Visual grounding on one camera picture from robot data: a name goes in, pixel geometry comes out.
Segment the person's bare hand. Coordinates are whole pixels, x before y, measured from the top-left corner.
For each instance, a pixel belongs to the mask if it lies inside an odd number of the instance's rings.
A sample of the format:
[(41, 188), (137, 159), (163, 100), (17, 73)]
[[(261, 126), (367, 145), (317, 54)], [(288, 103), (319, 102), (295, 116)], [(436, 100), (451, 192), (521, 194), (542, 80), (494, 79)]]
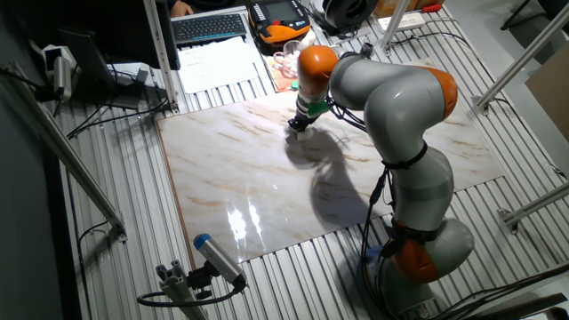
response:
[(192, 15), (194, 13), (192, 7), (182, 0), (171, 1), (170, 12), (174, 18)]

